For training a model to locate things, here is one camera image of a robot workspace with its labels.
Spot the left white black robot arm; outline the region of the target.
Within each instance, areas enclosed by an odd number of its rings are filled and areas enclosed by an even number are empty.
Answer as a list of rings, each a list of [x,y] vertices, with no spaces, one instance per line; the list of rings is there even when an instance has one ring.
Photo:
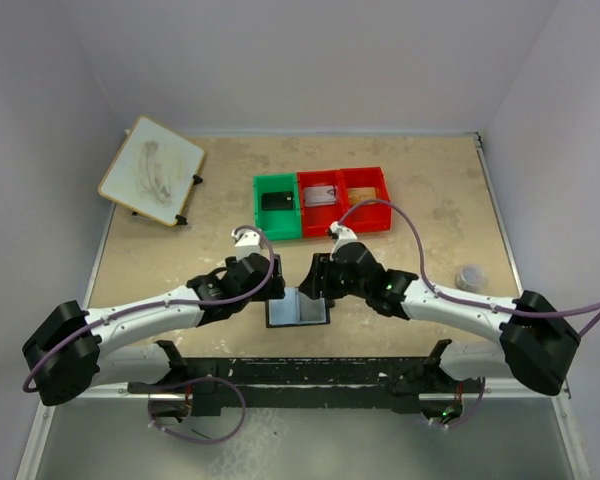
[[[22,347],[29,368],[22,389],[46,406],[64,404],[122,371],[114,356],[131,344],[227,320],[251,302],[283,298],[284,288],[279,255],[252,253],[150,299],[92,309],[64,302]]]

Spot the orange card in red bin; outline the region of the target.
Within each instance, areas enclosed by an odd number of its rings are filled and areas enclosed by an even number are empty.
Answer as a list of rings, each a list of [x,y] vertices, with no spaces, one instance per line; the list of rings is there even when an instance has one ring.
[[[377,198],[377,190],[374,187],[354,187],[347,189],[347,197],[351,206]]]

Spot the small round grey object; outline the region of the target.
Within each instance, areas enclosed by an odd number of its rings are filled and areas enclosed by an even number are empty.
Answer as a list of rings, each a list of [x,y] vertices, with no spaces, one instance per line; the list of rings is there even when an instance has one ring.
[[[467,292],[479,292],[486,284],[486,274],[479,265],[463,265],[459,268],[455,285]]]

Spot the right red plastic bin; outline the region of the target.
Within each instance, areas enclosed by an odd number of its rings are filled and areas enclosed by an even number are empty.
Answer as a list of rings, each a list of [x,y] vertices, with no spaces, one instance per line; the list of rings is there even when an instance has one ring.
[[[361,167],[341,169],[344,177],[345,195],[348,212],[351,206],[347,197],[347,189],[354,187],[374,187],[377,190],[377,198],[389,201],[389,193],[385,176],[380,167]],[[387,231],[391,228],[391,208],[383,203],[370,203],[357,207],[354,212],[345,219],[345,225],[356,233],[371,233]]]

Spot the silver card in red bin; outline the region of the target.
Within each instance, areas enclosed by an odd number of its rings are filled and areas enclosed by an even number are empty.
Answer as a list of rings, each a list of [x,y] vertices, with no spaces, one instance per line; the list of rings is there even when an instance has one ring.
[[[335,185],[309,186],[303,189],[304,206],[308,208],[329,206],[337,203]]]

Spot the small whiteboard with wooden frame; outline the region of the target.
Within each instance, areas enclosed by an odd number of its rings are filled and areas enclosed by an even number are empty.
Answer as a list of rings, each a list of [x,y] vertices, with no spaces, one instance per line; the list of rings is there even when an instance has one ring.
[[[205,152],[146,115],[139,116],[101,180],[98,193],[167,227],[188,223],[184,207]]]

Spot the red plastic bin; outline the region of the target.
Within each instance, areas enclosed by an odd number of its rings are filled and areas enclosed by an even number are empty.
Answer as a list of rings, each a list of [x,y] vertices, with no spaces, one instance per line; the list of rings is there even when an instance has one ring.
[[[361,167],[341,169],[344,177],[345,195],[348,212],[351,206],[347,197],[347,189],[354,187],[374,187],[377,190],[377,198],[389,201],[389,193],[385,176],[380,167]],[[357,207],[354,212],[345,219],[345,225],[356,233],[371,233],[387,231],[391,228],[391,208],[383,203],[370,203]]]
[[[301,208],[302,235],[305,238],[324,236],[330,224],[339,220],[347,208],[343,175],[338,170],[298,172],[297,185]],[[303,189],[309,186],[321,185],[335,185],[337,187],[337,203],[329,206],[305,207]]]

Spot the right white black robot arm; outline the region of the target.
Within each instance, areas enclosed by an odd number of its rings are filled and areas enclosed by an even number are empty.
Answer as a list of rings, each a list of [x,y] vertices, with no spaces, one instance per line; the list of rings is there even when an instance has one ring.
[[[426,383],[436,391],[469,378],[503,376],[555,396],[581,342],[537,292],[484,297],[430,287],[415,273],[385,268],[360,242],[315,254],[299,290],[311,299],[355,296],[382,316],[439,323],[481,337],[478,344],[445,347],[425,366]]]

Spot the aluminium frame rail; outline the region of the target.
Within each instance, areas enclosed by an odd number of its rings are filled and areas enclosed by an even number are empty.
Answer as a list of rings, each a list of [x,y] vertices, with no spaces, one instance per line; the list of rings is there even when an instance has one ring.
[[[328,385],[255,385],[256,389],[300,389],[300,390],[316,390],[316,389],[336,389],[336,386]],[[131,388],[126,383],[115,383],[108,385],[92,386],[75,397],[77,399],[87,398],[122,398],[129,395],[173,395],[171,390],[165,387],[154,388],[146,392],[146,388],[142,387],[137,392],[132,392]],[[487,379],[484,387],[484,396],[493,398],[544,398],[544,395],[534,392],[517,381],[511,379],[491,378]]]

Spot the black card holder wallet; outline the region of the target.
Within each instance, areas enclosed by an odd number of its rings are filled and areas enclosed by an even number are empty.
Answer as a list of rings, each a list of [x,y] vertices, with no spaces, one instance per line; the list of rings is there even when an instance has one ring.
[[[312,300],[295,287],[286,287],[284,297],[266,302],[266,326],[287,328],[327,325],[330,311],[335,307],[333,300]]]

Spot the middle red plastic bin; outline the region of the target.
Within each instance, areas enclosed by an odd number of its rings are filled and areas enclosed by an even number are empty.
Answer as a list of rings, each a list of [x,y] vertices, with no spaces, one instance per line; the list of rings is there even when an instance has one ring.
[[[305,238],[324,236],[330,224],[339,220],[347,208],[343,175],[338,170],[298,172],[297,185],[301,208],[302,235]],[[303,189],[309,186],[321,185],[335,185],[337,187],[337,203],[329,206],[305,207]]]

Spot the green plastic bin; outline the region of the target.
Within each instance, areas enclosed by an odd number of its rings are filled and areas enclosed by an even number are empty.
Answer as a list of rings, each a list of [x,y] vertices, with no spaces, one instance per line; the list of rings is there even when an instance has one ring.
[[[271,241],[301,238],[301,210],[295,173],[255,176],[253,195],[256,226]]]

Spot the black card in green bin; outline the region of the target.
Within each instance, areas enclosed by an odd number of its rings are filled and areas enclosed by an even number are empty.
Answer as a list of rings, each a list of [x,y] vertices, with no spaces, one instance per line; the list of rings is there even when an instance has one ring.
[[[260,197],[260,208],[263,211],[293,210],[295,198],[292,191],[266,192]]]

